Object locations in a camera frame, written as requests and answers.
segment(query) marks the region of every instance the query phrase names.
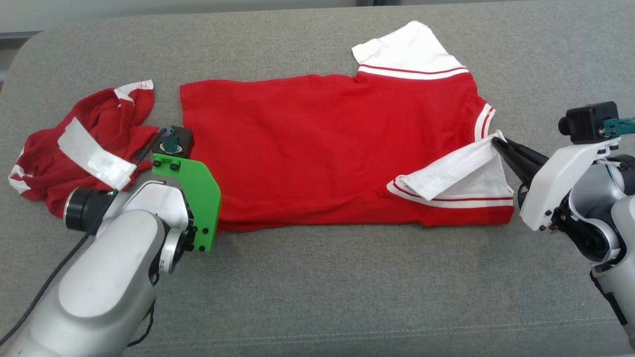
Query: gray cushion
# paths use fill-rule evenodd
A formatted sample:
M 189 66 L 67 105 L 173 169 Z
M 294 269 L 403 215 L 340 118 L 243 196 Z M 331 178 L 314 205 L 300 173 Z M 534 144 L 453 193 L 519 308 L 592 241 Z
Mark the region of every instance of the gray cushion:
M 566 109 L 614 100 L 635 115 L 633 13 L 629 0 L 523 1 L 114 18 L 51 30 L 23 47 L 0 94 L 0 168 L 8 174 L 31 132 L 103 88 L 152 79 L 147 123 L 180 124 L 180 84 L 353 75 L 351 46 L 410 20 L 474 74 L 498 110 L 492 130 L 552 154 L 568 144 L 557 131 Z M 621 152 L 632 152 L 624 141 Z M 4 333 L 80 234 L 7 182 L 0 195 Z M 188 253 L 161 278 L 152 333 L 126 355 L 627 353 L 588 272 L 568 239 L 530 232 L 518 217 L 499 227 L 220 234 L 211 253 Z

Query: black cable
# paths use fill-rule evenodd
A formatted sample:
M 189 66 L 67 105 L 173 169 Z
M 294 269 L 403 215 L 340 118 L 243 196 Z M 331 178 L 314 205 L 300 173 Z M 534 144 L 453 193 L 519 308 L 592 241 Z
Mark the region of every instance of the black cable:
M 152 141 L 150 142 L 150 144 L 146 145 L 144 151 L 142 152 L 142 155 L 137 158 L 137 162 L 135 162 L 135 165 L 138 166 L 139 163 L 141 163 L 141 161 L 144 159 L 144 157 L 146 155 L 148 155 L 148 152 L 150 152 L 150 150 L 152 150 L 152 147 L 159 141 L 161 136 L 164 133 L 166 133 L 167 131 L 168 131 L 167 128 L 161 128 L 155 134 L 155 136 L 152 139 Z M 31 312 L 33 312 L 33 309 L 35 309 L 35 306 L 37 305 L 37 303 L 40 301 L 40 299 L 42 299 L 42 296 L 44 295 L 44 292 L 46 292 L 46 289 L 48 289 L 48 287 L 51 285 L 51 283 L 55 279 L 55 276 L 57 276 L 57 274 L 62 270 L 64 265 L 66 265 L 66 263 L 69 262 L 69 260 L 73 257 L 73 255 L 75 255 L 75 253 L 77 253 L 77 251 L 84 245 L 84 243 L 86 243 L 86 241 L 90 237 L 90 232 L 94 232 L 94 231 L 97 230 L 97 228 L 99 228 L 99 225 L 102 223 L 102 218 L 104 217 L 104 215 L 108 211 L 108 208 L 110 208 L 110 205 L 115 200 L 115 198 L 117 197 L 118 194 L 119 194 L 119 190 L 112 191 L 112 193 L 110 194 L 110 200 L 108 200 L 108 203 L 104 206 L 104 208 L 102 209 L 102 212 L 97 216 L 95 221 L 90 225 L 90 228 L 88 230 L 86 230 L 86 233 L 84 234 L 84 236 L 77 242 L 77 244 L 73 247 L 73 249 L 66 255 L 66 257 L 64 257 L 64 259 L 55 267 L 53 272 L 48 276 L 48 278 L 46 279 L 46 281 L 44 282 L 44 284 L 42 285 L 42 287 L 38 291 L 37 295 L 33 298 L 33 301 L 31 301 L 31 303 L 27 307 L 27 310 L 23 313 L 22 317 L 18 320 L 18 322 L 15 324 L 15 326 L 13 326 L 13 328 L 6 335 L 4 335 L 4 337 L 0 340 L 0 346 L 5 344 L 11 338 L 11 336 L 13 336 L 16 332 L 18 332 L 18 330 L 20 329 L 22 324 L 24 324 L 24 322 L 27 320 L 27 318 L 29 317 Z M 154 303 L 152 303 L 151 309 L 152 309 L 152 312 L 154 313 Z M 153 321 L 153 319 L 152 319 L 152 315 L 151 315 L 150 316 L 150 325 L 151 326 L 152 326 L 152 321 Z
M 148 323 L 148 327 L 145 329 L 144 334 L 141 335 L 141 337 L 139 337 L 137 340 L 134 340 L 134 341 L 130 342 L 127 347 L 132 347 L 132 346 L 136 346 L 136 345 L 140 344 L 150 334 L 150 330 L 152 330 L 152 324 L 154 323 L 154 304 L 156 302 L 157 302 L 156 299 L 154 299 L 154 301 L 152 301 L 152 305 L 150 305 L 150 309 L 145 314 L 144 320 L 145 320 L 146 317 L 148 317 L 148 315 L 150 315 L 150 322 Z
M 86 233 L 84 233 L 84 236 L 77 242 L 77 244 L 73 247 L 73 249 L 66 255 L 66 257 L 64 257 L 64 259 L 56 266 L 53 272 L 48 276 L 48 278 L 46 279 L 46 281 L 40 288 L 40 291 L 33 298 L 33 301 L 31 301 L 31 303 L 27 307 L 27 310 L 24 312 L 22 317 L 18 320 L 15 326 L 13 326 L 13 328 L 0 340 L 0 346 L 2 346 L 6 341 L 8 341 L 11 338 L 11 336 L 13 336 L 13 334 L 18 331 L 18 329 L 22 326 L 24 321 L 27 320 L 27 318 L 29 317 L 31 312 L 33 312 L 33 309 L 35 308 L 39 300 L 44 295 L 44 292 L 46 291 L 46 289 L 49 287 L 49 285 L 51 285 L 51 283 L 53 282 L 53 279 L 55 279 L 55 276 L 57 276 L 57 274 L 62 270 L 64 265 L 66 265 L 66 263 L 69 262 L 69 260 L 73 257 L 73 255 L 75 255 L 75 253 L 77 253 L 77 251 L 88 240 L 88 237 L 90 237 L 90 232 L 93 232 L 97 228 L 99 228 L 99 225 L 102 223 L 102 217 L 106 214 L 106 211 L 108 210 L 108 208 L 110 207 L 110 205 L 115 200 L 115 197 L 117 197 L 118 194 L 119 194 L 119 190 L 115 190 L 112 192 L 110 196 L 110 200 L 108 200 L 108 203 L 102 209 L 103 212 L 101 212 L 101 214 L 97 216 L 98 218 L 93 222 L 93 224 L 86 231 Z
M 152 141 L 148 145 L 146 145 L 146 147 L 143 150 L 143 152 L 141 153 L 141 155 L 139 155 L 139 157 L 137 158 L 137 162 L 135 162 L 135 165 L 138 166 L 141 163 L 141 161 L 144 159 L 144 157 L 146 155 L 148 155 L 148 152 L 150 152 L 150 150 L 152 150 L 152 148 L 156 145 L 156 143 L 159 142 L 159 139 L 167 131 L 168 131 L 167 128 L 161 128 L 161 129 L 159 129 L 159 131 L 157 131 L 157 133 L 154 135 L 154 138 L 152 138 Z

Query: white shirt sleeve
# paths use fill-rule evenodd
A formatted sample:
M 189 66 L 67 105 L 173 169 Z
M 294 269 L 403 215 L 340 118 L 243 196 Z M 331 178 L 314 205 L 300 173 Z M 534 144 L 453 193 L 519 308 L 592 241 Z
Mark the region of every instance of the white shirt sleeve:
M 491 140 L 500 131 L 469 144 L 386 186 L 402 198 L 428 206 L 478 208 L 513 206 L 514 191 L 505 181 L 500 154 Z
M 415 76 L 418 73 L 454 75 L 467 72 L 467 69 L 454 56 L 448 54 L 430 28 L 418 21 L 411 21 L 386 36 L 359 44 L 352 48 L 352 52 L 360 64 L 360 71 L 371 73 L 381 70 L 390 71 L 376 74 L 390 76 L 392 72 L 399 70 Z

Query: red and white cloth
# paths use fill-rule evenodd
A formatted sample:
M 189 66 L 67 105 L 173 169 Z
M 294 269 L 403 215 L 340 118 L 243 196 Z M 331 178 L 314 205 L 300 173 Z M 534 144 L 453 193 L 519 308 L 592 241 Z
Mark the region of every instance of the red and white cloth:
M 191 158 L 222 192 L 218 229 L 507 223 L 495 111 L 467 68 L 420 22 L 352 53 L 354 77 L 181 86 Z
M 140 126 L 146 119 L 154 94 L 152 81 L 109 88 L 80 100 L 64 120 L 52 129 L 31 134 L 9 174 L 9 183 L 30 200 L 43 200 L 57 217 L 64 215 L 64 204 L 77 187 L 110 190 L 69 159 L 59 148 L 58 139 L 76 118 L 106 151 L 131 161 L 156 134 L 154 126 Z M 133 174 L 151 167 L 143 161 Z

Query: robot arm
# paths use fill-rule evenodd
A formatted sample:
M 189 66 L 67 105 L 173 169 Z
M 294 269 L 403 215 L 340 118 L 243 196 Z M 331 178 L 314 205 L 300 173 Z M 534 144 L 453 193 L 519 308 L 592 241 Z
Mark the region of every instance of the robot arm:
M 534 231 L 562 231 L 575 243 L 635 349 L 635 158 L 609 157 L 619 135 L 632 132 L 632 120 L 616 118 L 613 102 L 568 111 L 559 128 L 575 145 L 551 158 L 509 139 L 493 145 L 522 182 L 523 222 Z
M 165 132 L 160 130 L 147 150 L 154 146 L 153 172 L 178 179 L 182 189 L 147 181 L 132 193 L 82 188 L 71 193 L 64 221 L 86 234 L 50 280 L 89 235 L 95 242 L 48 289 L 7 356 L 121 355 L 153 311 L 159 272 L 172 273 L 186 250 L 210 250 L 220 189 L 204 164 L 185 158 L 191 133 L 170 131 L 159 143 Z M 92 140 L 79 135 L 84 143 Z
M 164 238 L 150 212 L 118 215 L 49 290 L 7 356 L 121 355 L 156 298 L 149 271 Z

